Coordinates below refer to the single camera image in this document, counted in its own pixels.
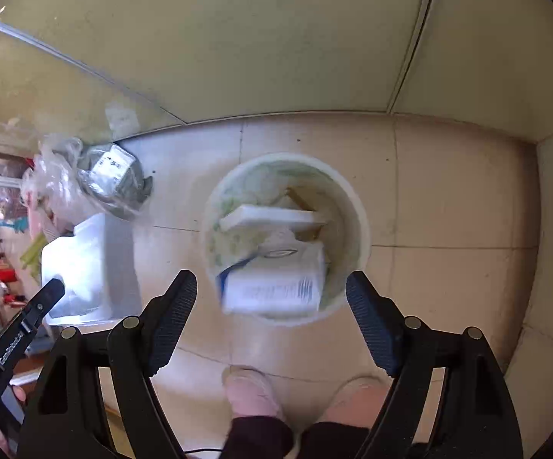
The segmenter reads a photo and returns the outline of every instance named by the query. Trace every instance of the white plastic container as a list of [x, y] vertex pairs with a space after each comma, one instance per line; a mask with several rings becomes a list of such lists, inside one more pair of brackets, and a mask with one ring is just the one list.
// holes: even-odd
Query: white plastic container
[[64, 282], [63, 298], [45, 316], [48, 324], [89, 326], [138, 315], [141, 291], [134, 270], [132, 225], [109, 213], [75, 226], [75, 236], [43, 248], [42, 282]]
[[319, 228], [325, 223], [325, 219], [318, 212], [243, 204], [220, 219], [219, 227], [223, 231], [248, 226], [271, 230], [285, 227], [292, 231], [305, 231]]
[[[329, 316], [346, 303], [346, 280], [363, 269], [370, 256], [370, 227], [353, 187], [335, 169], [297, 153], [271, 153], [237, 166], [208, 199], [201, 240], [210, 278], [257, 250], [267, 232], [256, 229], [223, 231], [220, 219], [241, 205], [272, 205], [288, 188], [327, 221], [318, 240], [329, 262], [319, 310], [299, 314], [256, 314], [278, 326], [298, 326]], [[219, 289], [215, 282], [216, 294]]]

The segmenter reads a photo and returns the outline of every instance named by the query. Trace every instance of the hand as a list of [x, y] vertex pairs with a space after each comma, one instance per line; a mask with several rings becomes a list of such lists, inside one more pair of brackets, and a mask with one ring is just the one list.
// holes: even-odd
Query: hand
[[[19, 400], [22, 404], [26, 402], [26, 392], [21, 387], [11, 387], [13, 389], [13, 393], [15, 394], [15, 397], [17, 397], [17, 400]], [[8, 440], [6, 439], [5, 434], [0, 430], [0, 450], [4, 452], [7, 456], [13, 457], [11, 454], [11, 450], [8, 446]]]

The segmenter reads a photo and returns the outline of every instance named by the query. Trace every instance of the leg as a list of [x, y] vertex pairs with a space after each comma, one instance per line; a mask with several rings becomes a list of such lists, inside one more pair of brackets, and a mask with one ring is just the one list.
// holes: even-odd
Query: leg
[[221, 459], [284, 458], [294, 446], [294, 434], [268, 379], [256, 371], [235, 369], [225, 380], [225, 394], [234, 418]]
[[359, 378], [341, 388], [323, 415], [302, 434], [298, 459], [354, 459], [384, 403], [388, 387]]

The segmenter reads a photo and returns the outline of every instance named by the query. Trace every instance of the dark pants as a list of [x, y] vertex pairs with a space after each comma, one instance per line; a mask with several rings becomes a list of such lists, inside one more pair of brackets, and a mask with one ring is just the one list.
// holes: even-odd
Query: dark pants
[[[315, 423], [302, 434], [298, 459], [354, 459], [369, 430], [338, 423]], [[283, 459], [294, 446], [294, 433], [275, 417], [232, 420], [220, 459]]]

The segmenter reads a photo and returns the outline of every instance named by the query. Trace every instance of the person's foot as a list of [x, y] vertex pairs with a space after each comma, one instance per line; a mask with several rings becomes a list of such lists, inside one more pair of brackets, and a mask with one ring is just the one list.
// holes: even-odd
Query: person's foot
[[330, 421], [358, 428], [372, 428], [389, 388], [375, 378], [349, 381], [332, 399], [317, 423]]
[[284, 421], [281, 404], [268, 378], [252, 369], [232, 368], [224, 381], [234, 417], [270, 416]]

